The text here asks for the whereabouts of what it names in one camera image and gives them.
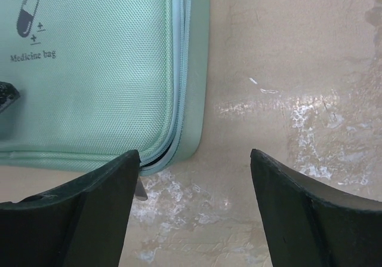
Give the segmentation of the mint green medicine case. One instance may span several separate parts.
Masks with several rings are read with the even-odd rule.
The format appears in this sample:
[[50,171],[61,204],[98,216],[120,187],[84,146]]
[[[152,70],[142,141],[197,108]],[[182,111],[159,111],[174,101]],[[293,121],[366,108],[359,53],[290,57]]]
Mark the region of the mint green medicine case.
[[1,0],[1,164],[150,176],[201,139],[210,0]]

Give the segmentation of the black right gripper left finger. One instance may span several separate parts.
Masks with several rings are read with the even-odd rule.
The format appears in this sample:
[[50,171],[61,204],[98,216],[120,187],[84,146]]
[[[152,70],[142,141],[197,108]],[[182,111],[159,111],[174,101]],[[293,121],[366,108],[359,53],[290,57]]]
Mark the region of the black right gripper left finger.
[[1,204],[2,266],[118,266],[140,170],[128,151],[74,180]]

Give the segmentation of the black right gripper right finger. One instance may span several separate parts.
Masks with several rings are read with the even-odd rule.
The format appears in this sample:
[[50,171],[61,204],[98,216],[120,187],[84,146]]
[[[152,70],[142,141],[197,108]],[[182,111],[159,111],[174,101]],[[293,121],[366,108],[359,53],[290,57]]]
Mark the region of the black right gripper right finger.
[[381,266],[381,202],[332,188],[258,149],[251,174],[273,266]]

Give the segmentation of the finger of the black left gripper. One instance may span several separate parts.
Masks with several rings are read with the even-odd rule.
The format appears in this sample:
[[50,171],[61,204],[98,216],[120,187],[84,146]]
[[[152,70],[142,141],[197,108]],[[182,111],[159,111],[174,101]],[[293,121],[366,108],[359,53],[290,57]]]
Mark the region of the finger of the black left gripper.
[[13,104],[20,97],[15,86],[7,82],[0,82],[0,113]]

